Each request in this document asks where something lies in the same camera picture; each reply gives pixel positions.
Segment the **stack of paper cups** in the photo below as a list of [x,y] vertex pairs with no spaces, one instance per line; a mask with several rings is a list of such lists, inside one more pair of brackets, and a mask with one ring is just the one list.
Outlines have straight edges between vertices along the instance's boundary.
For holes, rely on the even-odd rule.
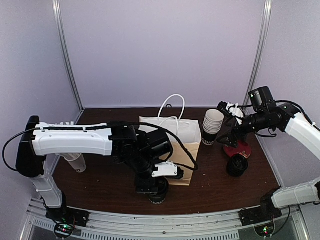
[[214,144],[219,131],[222,128],[225,116],[217,109],[206,111],[202,128],[202,142],[207,146]]

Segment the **stack of black lids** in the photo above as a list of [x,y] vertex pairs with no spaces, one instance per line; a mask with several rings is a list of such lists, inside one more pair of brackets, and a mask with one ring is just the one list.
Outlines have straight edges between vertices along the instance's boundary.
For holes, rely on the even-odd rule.
[[240,154],[233,155],[226,166],[227,173],[235,178],[241,177],[248,169],[248,160]]

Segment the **brown paper takeout bag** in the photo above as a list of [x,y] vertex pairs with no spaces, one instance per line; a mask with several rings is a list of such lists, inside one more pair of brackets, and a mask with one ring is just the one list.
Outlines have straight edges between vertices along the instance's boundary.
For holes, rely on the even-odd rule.
[[[180,114],[171,114],[169,117],[162,117],[161,113],[166,103],[173,97],[179,97],[182,100]],[[185,99],[182,95],[172,94],[163,102],[162,106],[160,107],[160,110],[158,111],[157,116],[140,116],[139,122],[160,126],[164,129],[169,130],[180,139],[184,147],[192,155],[193,159],[196,160],[200,144],[202,142],[202,134],[198,120],[183,118],[185,105]],[[168,183],[171,186],[189,186],[194,172],[193,169],[195,168],[194,162],[190,159],[190,157],[186,154],[186,152],[182,149],[181,145],[172,135],[169,134],[168,137],[173,146],[173,154],[169,158],[169,161],[175,164],[180,164],[179,167],[182,170],[184,170],[184,175],[182,179],[169,178]]]

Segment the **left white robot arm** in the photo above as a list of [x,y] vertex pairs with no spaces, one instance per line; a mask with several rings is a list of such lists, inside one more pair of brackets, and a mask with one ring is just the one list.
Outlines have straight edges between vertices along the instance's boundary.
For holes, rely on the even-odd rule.
[[163,155],[173,154],[163,129],[144,132],[119,121],[57,125],[32,116],[20,135],[16,170],[32,181],[44,200],[48,216],[61,222],[69,221],[72,211],[67,207],[65,194],[44,167],[47,155],[62,156],[78,172],[86,169],[84,154],[114,157],[134,171],[136,191],[148,195],[155,203],[162,202],[166,196],[167,178],[179,173],[175,163],[161,160]]

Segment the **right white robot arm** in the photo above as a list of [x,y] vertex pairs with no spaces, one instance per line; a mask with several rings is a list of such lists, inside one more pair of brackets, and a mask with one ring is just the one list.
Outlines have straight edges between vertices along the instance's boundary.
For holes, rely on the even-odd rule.
[[[226,117],[240,120],[230,131],[217,138],[217,142],[229,147],[238,147],[238,141],[249,133],[260,130],[279,130],[296,139],[317,158],[320,156],[320,129],[303,108],[288,100],[274,100],[267,86],[249,92],[254,114],[240,116],[241,109],[232,103],[220,102],[217,109]],[[294,205],[320,203],[320,179],[300,183],[292,187],[281,187],[272,190],[260,200],[256,210],[259,220],[268,220],[276,210]]]

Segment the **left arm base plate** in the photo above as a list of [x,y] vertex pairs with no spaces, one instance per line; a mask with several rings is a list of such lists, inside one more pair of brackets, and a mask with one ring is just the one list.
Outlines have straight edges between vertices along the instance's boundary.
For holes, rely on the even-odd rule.
[[46,218],[55,223],[65,223],[76,227],[86,227],[90,213],[70,207],[49,208],[46,207]]

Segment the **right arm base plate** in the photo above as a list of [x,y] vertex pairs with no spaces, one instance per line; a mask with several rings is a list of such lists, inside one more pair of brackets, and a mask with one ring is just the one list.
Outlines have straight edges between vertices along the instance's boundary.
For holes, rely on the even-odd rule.
[[263,222],[272,221],[281,217],[282,211],[279,208],[266,210],[265,207],[256,206],[252,208],[243,208],[238,212],[242,226],[256,225]]

